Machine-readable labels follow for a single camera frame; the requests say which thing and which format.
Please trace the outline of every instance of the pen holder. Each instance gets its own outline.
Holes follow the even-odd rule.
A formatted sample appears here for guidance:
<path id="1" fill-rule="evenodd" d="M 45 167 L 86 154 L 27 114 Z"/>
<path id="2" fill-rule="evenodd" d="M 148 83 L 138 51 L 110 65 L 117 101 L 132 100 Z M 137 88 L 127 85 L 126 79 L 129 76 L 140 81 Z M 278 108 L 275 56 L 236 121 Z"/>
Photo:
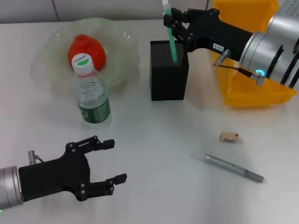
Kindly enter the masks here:
<path id="1" fill-rule="evenodd" d="M 175 41 L 178 63 L 172 61 L 169 41 L 150 42 L 151 100 L 183 100 L 188 77 L 188 54 Z"/>

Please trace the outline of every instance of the yellow plastic box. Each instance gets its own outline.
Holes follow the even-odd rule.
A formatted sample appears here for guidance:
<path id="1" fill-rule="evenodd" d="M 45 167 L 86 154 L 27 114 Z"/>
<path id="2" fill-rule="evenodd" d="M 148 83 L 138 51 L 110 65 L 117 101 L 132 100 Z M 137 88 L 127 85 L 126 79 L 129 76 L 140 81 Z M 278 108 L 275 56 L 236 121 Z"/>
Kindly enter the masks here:
<path id="1" fill-rule="evenodd" d="M 276 0 L 214 0 L 214 8 L 220 10 L 223 22 L 254 33 L 266 31 L 279 4 Z M 212 52 L 214 62 L 219 56 Z M 238 67 L 238 63 L 231 59 L 226 59 L 223 65 Z M 236 70 L 221 67 L 215 67 L 215 70 L 224 104 L 229 106 L 283 104 L 297 94 L 269 79 L 263 86 L 257 86 L 253 79 Z"/>

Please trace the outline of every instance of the plastic bottle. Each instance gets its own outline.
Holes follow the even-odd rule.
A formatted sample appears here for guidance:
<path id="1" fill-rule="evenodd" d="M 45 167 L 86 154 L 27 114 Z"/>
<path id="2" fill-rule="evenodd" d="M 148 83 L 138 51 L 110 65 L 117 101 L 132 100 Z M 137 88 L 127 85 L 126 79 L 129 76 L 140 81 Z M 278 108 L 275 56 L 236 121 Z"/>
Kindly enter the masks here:
<path id="1" fill-rule="evenodd" d="M 72 59 L 75 71 L 73 89 L 82 118 L 91 128 L 111 120 L 108 93 L 105 83 L 93 66 L 88 54 L 77 54 Z"/>

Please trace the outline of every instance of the white table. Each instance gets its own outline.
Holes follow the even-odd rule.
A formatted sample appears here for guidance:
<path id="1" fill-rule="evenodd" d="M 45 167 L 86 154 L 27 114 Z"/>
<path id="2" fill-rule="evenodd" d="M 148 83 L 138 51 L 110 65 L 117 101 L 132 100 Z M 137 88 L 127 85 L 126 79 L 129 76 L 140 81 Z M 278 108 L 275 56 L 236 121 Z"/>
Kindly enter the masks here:
<path id="1" fill-rule="evenodd" d="M 122 21 L 139 38 L 140 76 L 109 96 L 107 129 L 85 128 L 74 100 L 57 101 L 33 86 L 29 67 L 66 23 L 0 25 L 0 167 L 45 161 L 93 135 L 115 148 L 87 155 L 91 181 L 127 173 L 113 196 L 79 202 L 69 192 L 0 213 L 1 224 L 297 224 L 299 97 L 256 110 L 224 106 L 210 53 L 189 54 L 184 101 L 151 102 L 150 41 L 166 40 L 160 20 Z M 219 142 L 236 132 L 239 144 Z M 210 153 L 265 177 L 255 183 L 195 159 Z"/>

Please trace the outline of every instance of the red object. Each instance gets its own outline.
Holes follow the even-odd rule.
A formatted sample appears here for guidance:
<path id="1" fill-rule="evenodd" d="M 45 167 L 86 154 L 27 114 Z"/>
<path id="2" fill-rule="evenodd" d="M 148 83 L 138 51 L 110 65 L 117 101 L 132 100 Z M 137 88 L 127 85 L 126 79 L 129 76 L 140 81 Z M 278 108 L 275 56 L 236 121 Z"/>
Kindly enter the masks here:
<path id="1" fill-rule="evenodd" d="M 70 46 L 69 52 L 67 53 L 70 65 L 72 58 L 80 53 L 85 53 L 92 57 L 93 65 L 96 70 L 100 70 L 104 67 L 106 62 L 105 50 L 97 40 L 85 34 L 77 35 L 75 37 L 75 41 Z"/>

